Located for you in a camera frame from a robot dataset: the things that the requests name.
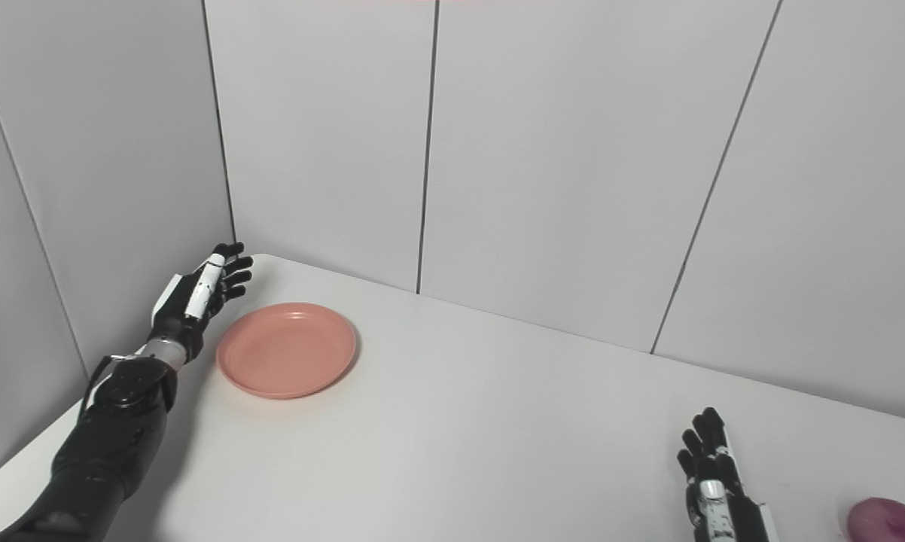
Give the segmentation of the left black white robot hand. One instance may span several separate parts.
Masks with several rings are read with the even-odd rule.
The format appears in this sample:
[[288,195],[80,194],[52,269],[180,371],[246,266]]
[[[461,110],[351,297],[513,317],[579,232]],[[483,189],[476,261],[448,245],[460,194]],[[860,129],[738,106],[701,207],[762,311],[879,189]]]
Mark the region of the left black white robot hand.
[[228,302],[245,295],[252,265],[245,243],[221,243],[194,271],[174,275],[154,305],[146,356],[175,370],[194,360],[203,349],[209,322]]

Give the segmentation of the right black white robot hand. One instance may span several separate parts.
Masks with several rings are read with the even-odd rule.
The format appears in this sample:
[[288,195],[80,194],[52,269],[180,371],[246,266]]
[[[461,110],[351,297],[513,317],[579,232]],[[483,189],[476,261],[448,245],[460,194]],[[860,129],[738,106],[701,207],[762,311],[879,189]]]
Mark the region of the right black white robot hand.
[[677,460],[686,480],[684,508],[696,541],[779,541],[769,505],[746,494],[727,426],[706,407],[691,419]]

